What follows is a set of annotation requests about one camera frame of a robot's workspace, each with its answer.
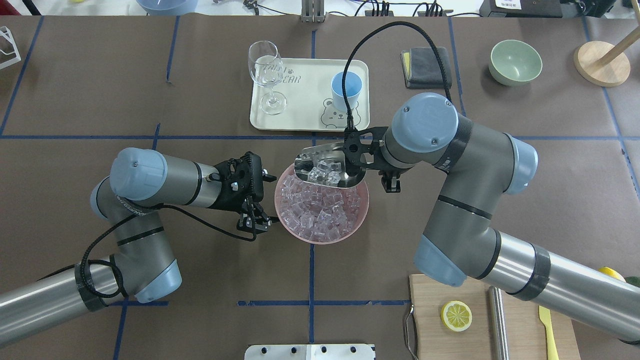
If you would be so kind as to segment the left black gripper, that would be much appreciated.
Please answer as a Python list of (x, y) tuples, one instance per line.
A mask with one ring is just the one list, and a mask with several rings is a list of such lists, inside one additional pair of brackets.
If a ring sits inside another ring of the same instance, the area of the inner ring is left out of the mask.
[(214, 210), (246, 212), (243, 205), (247, 198), (250, 215), (243, 214), (236, 225), (238, 231), (263, 234), (271, 224), (279, 223), (278, 216), (268, 215), (259, 203), (265, 196), (264, 182), (276, 182), (277, 177), (269, 174), (262, 165), (262, 159), (253, 152), (246, 152), (240, 158), (231, 158), (214, 166), (215, 172), (209, 174), (209, 181), (221, 185), (217, 198), (210, 206)]

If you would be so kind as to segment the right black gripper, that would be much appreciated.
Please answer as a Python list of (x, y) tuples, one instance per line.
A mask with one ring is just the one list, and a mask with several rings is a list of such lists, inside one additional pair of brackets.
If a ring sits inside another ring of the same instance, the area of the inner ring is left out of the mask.
[(381, 184), (386, 193), (400, 193), (402, 191), (399, 180), (402, 169), (393, 166), (384, 158), (384, 136), (387, 126), (375, 126), (364, 130), (346, 128), (343, 133), (344, 155), (344, 188), (356, 187), (368, 170), (376, 170), (381, 176)]

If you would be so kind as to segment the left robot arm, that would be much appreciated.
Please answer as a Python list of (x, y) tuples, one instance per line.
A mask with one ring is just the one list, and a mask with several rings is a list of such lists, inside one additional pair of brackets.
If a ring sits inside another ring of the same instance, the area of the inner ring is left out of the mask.
[(246, 235), (222, 234), (253, 242), (275, 221), (261, 205), (265, 183), (275, 180), (250, 151), (208, 165), (153, 149), (121, 150), (90, 194), (91, 209), (108, 227), (76, 263), (2, 294), (2, 346), (127, 297), (146, 304), (176, 291), (183, 278), (160, 210), (237, 214)]

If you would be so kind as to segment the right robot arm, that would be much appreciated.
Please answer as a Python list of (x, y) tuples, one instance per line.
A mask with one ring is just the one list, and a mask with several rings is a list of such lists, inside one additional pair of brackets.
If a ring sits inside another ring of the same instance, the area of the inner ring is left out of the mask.
[(374, 162), (355, 152), (360, 132), (347, 107), (345, 155), (355, 167), (377, 170), (387, 192), (420, 162), (445, 173), (413, 258), (420, 273), (450, 287), (483, 281), (639, 345), (638, 287), (492, 228), (502, 196), (522, 192), (538, 167), (538, 153), (512, 135), (475, 123), (446, 96), (423, 92), (398, 109), (388, 127), (373, 127)]

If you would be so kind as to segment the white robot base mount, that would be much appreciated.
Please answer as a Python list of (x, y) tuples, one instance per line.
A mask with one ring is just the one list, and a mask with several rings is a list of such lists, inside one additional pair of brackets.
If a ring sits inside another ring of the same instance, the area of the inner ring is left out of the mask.
[(245, 353), (245, 360), (375, 360), (373, 344), (254, 344)]

